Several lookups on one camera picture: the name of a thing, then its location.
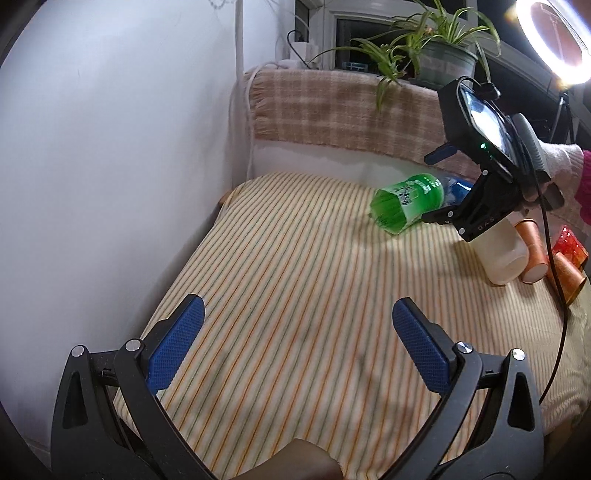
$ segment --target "potted plant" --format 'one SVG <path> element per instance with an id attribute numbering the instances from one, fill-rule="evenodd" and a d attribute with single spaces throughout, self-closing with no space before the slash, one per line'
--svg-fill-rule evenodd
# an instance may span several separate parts
<path id="1" fill-rule="evenodd" d="M 440 0 L 434 1 L 437 8 L 432 10 L 421 0 L 414 0 L 423 7 L 422 14 L 392 19 L 393 30 L 411 30 L 416 35 L 422 35 L 425 40 L 420 43 L 419 50 L 408 52 L 415 65 L 413 83 L 433 89 L 441 88 L 461 76 L 473 76 L 477 61 L 482 64 L 486 78 L 490 81 L 488 62 L 478 39 L 483 33 L 489 33 L 496 41 L 500 54 L 501 39 L 495 26 L 486 15 L 475 11 L 484 25 L 466 29 L 460 22 L 460 16 L 474 10 L 472 7 L 460 8 L 451 16 Z M 476 47 L 477 55 L 468 50 L 470 45 Z"/>
<path id="2" fill-rule="evenodd" d="M 392 82 L 397 82 L 407 74 L 410 65 L 414 68 L 414 78 L 418 85 L 439 89 L 460 76 L 474 75 L 476 62 L 479 60 L 490 82 L 491 73 L 488 62 L 478 39 L 483 33 L 489 33 L 496 41 L 500 53 L 501 39 L 489 18 L 476 11 L 485 25 L 465 29 L 460 16 L 472 7 L 458 9 L 453 16 L 449 15 L 440 0 L 434 0 L 436 9 L 428 8 L 421 0 L 414 2 L 424 9 L 422 13 L 410 17 L 392 18 L 388 32 L 371 38 L 354 38 L 356 46 L 335 47 L 326 50 L 360 51 L 367 54 L 377 65 L 381 74 L 376 92 L 376 105 L 381 109 L 384 94 Z M 403 31 L 389 44 L 378 45 L 375 40 L 392 32 Z M 476 47 L 478 55 L 467 48 Z"/>

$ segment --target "pink sleeve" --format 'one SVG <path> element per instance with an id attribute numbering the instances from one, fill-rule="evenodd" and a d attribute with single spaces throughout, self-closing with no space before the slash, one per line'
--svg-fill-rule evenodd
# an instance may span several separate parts
<path id="1" fill-rule="evenodd" d="M 583 150 L 583 173 L 574 198 L 581 204 L 581 218 L 591 225 L 591 152 L 587 150 Z"/>

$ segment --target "phone screen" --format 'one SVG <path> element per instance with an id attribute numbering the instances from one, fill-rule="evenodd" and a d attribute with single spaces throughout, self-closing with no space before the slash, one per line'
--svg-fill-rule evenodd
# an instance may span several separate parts
<path id="1" fill-rule="evenodd" d="M 461 89 L 474 127 L 489 142 L 495 145 L 507 157 L 511 158 L 508 135 L 499 115 L 491 107 L 479 100 L 468 88 L 462 85 Z"/>

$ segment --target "ring light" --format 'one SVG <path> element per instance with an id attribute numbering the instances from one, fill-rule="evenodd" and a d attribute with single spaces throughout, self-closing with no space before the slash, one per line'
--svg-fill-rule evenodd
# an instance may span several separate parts
<path id="1" fill-rule="evenodd" d="M 545 4 L 555 10 L 579 45 L 582 54 L 580 65 L 573 66 L 558 58 L 544 41 L 534 24 L 531 8 L 534 4 Z M 591 79 L 591 32 L 577 12 L 563 0 L 517 0 L 517 18 L 527 40 L 536 53 L 552 71 L 565 83 L 576 85 Z"/>

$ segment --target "green plastic bottle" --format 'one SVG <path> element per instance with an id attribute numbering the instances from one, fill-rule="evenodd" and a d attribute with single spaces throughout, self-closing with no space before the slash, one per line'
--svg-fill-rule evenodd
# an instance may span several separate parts
<path id="1" fill-rule="evenodd" d="M 379 189 L 369 207 L 381 228 L 398 235 L 418 221 L 423 213 L 441 208 L 443 198 L 443 186 L 439 179 L 423 173 Z"/>

